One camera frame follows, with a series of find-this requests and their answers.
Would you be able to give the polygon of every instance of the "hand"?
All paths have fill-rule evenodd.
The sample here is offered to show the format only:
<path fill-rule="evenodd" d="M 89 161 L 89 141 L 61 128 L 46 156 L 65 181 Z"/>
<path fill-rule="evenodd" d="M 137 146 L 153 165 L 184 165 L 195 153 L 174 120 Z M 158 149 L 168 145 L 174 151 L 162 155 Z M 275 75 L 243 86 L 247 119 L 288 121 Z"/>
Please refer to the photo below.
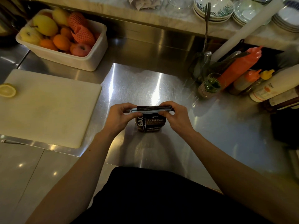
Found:
<path fill-rule="evenodd" d="M 131 103 L 116 104 L 111 106 L 103 130 L 112 133 L 112 135 L 116 137 L 127 126 L 129 121 L 142 116 L 141 112 L 135 112 L 129 115 L 124 114 L 128 109 L 135 107 L 137 106 Z"/>
<path fill-rule="evenodd" d="M 174 110 L 174 115 L 170 114 L 166 111 L 159 112 L 159 115 L 164 116 L 170 123 L 171 128 L 177 132 L 178 135 L 183 137 L 186 134 L 190 134 L 194 132 L 189 116 L 187 108 L 183 105 L 179 105 L 173 101 L 166 101 L 160 104 L 161 106 L 172 106 Z"/>

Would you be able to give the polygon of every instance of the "white bottle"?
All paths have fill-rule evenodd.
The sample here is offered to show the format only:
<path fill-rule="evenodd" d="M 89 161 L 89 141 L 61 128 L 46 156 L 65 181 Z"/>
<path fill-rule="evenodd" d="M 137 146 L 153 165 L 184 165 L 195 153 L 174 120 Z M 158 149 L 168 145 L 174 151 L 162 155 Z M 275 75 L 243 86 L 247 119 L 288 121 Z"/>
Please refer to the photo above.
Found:
<path fill-rule="evenodd" d="M 261 83 L 251 92 L 250 98 L 256 102 L 268 100 L 299 85 L 299 64 L 280 71 Z"/>

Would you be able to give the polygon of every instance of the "floor tile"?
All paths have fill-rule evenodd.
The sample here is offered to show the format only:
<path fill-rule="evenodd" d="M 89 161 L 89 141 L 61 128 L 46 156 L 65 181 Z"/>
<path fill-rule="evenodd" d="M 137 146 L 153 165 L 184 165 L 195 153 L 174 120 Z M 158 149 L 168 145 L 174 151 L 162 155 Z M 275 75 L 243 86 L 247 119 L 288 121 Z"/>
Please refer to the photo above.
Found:
<path fill-rule="evenodd" d="M 0 143 L 0 223 L 6 224 L 24 193 L 43 149 Z"/>
<path fill-rule="evenodd" d="M 100 174 L 100 177 L 99 177 L 99 181 L 97 183 L 97 187 L 95 188 L 95 192 L 94 192 L 94 195 L 93 197 L 99 192 L 102 190 L 103 186 L 107 183 L 108 181 L 108 178 L 110 176 L 110 173 L 111 171 L 117 166 L 115 165 L 111 165 L 111 164 L 108 164 L 108 163 L 104 163 L 103 165 L 103 168 L 102 168 L 102 171 L 101 171 L 101 174 Z M 93 201 L 93 198 L 92 200 L 90 201 L 89 203 L 89 206 L 90 207 L 92 205 L 92 201 Z"/>
<path fill-rule="evenodd" d="M 77 160 L 75 156 L 45 150 L 10 223 L 25 223 L 45 195 Z"/>

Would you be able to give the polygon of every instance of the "forearm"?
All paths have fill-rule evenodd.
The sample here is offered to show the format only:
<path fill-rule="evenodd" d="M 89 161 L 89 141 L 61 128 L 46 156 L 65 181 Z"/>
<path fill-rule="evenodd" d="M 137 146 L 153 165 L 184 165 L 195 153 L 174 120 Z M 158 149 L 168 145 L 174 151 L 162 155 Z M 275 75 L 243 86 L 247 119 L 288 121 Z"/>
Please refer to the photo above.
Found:
<path fill-rule="evenodd" d="M 68 173 L 48 192 L 26 223 L 70 223 L 91 201 L 114 135 L 97 133 Z"/>
<path fill-rule="evenodd" d="M 296 205 L 268 179 L 224 153 L 198 132 L 186 132 L 182 137 L 225 195 L 272 222 L 298 222 Z"/>

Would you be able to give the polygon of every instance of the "person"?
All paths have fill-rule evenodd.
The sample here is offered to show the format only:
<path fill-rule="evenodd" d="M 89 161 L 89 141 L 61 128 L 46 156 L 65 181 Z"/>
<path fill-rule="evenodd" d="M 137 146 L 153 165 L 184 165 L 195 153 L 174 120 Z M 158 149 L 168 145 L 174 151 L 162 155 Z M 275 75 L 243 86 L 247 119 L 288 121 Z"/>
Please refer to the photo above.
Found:
<path fill-rule="evenodd" d="M 174 115 L 159 114 L 191 147 L 223 194 L 171 172 L 117 167 L 88 208 L 112 141 L 130 120 L 142 116 L 124 114 L 136 105 L 117 104 L 111 106 L 103 130 L 26 223 L 299 223 L 298 206 L 265 177 L 196 132 L 184 106 L 173 101 L 160 105 L 172 106 Z"/>

